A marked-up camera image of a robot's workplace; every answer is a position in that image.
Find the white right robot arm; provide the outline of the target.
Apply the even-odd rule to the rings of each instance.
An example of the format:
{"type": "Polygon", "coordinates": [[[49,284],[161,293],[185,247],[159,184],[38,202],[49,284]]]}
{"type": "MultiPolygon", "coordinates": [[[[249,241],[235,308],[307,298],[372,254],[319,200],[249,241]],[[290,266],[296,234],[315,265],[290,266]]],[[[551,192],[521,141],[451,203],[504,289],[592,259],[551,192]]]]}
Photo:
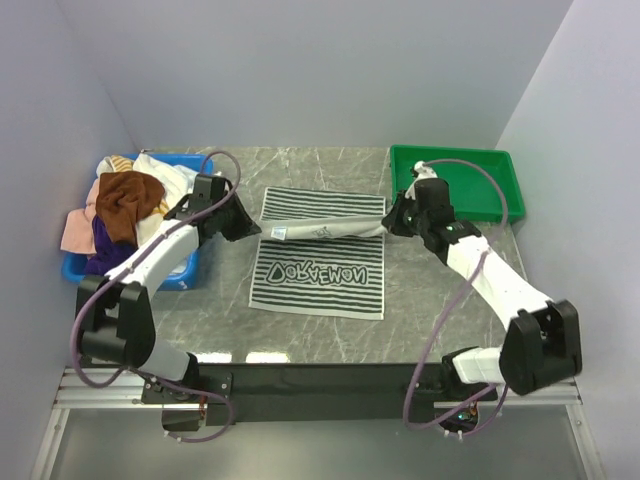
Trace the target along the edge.
{"type": "Polygon", "coordinates": [[[575,306],[535,289],[474,224],[457,219],[445,180],[416,180],[397,194],[382,224],[392,235],[420,237],[428,251],[485,300],[506,330],[499,348],[474,347],[444,358],[450,367],[440,375],[446,396],[462,399],[477,383],[505,384],[527,395],[581,373],[575,306]]]}

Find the green white striped towel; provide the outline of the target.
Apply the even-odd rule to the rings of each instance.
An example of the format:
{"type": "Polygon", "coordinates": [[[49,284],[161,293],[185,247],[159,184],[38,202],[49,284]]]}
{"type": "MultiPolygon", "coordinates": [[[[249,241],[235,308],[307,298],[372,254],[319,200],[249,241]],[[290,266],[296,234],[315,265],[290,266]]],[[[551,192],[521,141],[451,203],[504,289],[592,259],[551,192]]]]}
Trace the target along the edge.
{"type": "Polygon", "coordinates": [[[380,195],[267,188],[250,307],[382,320],[385,214],[380,195]]]}

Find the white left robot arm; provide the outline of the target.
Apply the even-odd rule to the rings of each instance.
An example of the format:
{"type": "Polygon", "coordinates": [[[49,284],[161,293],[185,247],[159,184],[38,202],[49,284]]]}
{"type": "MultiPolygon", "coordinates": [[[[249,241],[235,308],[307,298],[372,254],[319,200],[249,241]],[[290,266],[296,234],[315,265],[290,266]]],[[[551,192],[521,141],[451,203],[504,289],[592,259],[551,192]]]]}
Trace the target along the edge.
{"type": "Polygon", "coordinates": [[[168,212],[152,238],[104,276],[87,275],[78,286],[70,337],[73,367],[87,357],[165,382],[177,401],[201,389],[197,358],[158,338],[151,300],[174,268],[208,239],[233,242],[257,235],[238,186],[222,176],[199,174],[194,189],[168,212]]]}

